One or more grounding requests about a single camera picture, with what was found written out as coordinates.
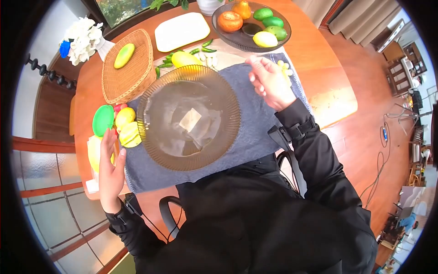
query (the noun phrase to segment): green plate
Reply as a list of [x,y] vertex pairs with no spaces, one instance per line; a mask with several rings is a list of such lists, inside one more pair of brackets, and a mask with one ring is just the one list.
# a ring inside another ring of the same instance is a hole
[[103,137],[107,128],[112,129],[114,124],[114,108],[103,105],[97,109],[93,118],[93,132],[98,137]]

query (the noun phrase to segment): wooden table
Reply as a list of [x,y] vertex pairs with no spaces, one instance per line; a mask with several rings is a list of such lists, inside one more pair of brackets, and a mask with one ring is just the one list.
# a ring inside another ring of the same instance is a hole
[[[298,73],[320,127],[327,127],[354,113],[357,110],[357,101],[344,69],[327,41],[302,10],[290,0],[253,1],[280,11],[290,23],[292,37],[284,48]],[[159,52],[156,48],[155,28],[160,23],[187,12],[200,12],[198,4],[191,3],[188,11],[177,7],[157,14],[123,32],[112,42],[116,43],[128,33],[143,28],[151,36],[154,59],[161,58],[167,53]],[[203,41],[218,38],[213,30],[211,17],[205,19],[212,31]],[[92,179],[87,141],[93,135],[93,116],[101,105],[106,104],[101,86],[102,65],[102,60],[98,54],[95,54],[82,66],[78,77],[74,110],[76,157],[85,193],[90,199],[99,199],[99,192],[88,193],[85,182]],[[129,192],[126,185],[122,191]]]

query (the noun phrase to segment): blue flower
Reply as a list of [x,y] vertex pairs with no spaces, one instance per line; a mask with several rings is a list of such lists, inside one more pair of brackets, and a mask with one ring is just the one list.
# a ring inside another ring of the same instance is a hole
[[61,54],[61,57],[62,58],[67,57],[69,51],[70,51],[70,42],[62,41],[62,44],[59,47],[59,53]]

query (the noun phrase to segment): white flower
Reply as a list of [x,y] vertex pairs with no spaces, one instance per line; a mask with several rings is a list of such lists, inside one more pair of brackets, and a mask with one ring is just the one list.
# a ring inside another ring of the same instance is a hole
[[91,40],[100,39],[100,37],[102,37],[102,31],[99,28],[92,26],[88,33],[88,37],[90,37]]
[[63,40],[73,40],[68,56],[74,66],[79,62],[87,61],[96,52],[97,44],[101,42],[102,30],[100,28],[103,23],[98,23],[96,26],[94,24],[92,19],[79,18],[64,34]]

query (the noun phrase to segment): blue towel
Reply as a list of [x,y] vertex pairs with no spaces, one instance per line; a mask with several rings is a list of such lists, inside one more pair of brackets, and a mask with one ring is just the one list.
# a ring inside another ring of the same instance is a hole
[[[289,63],[293,70],[290,77],[292,91],[301,99],[311,112],[309,103],[303,92],[300,80],[292,64],[283,53],[267,54],[268,59],[275,63],[283,60]],[[254,92],[248,73],[251,66],[236,64],[219,71],[236,93],[240,107],[240,128],[234,143],[222,157],[210,165],[194,171],[172,171],[157,164],[146,152],[142,144],[126,148],[126,180],[129,189],[134,193],[166,188],[185,182],[195,182],[210,174],[235,167],[240,164],[274,153],[280,147],[268,136],[268,130],[274,125],[280,125],[275,117],[275,111]],[[139,99],[128,103],[137,111]]]

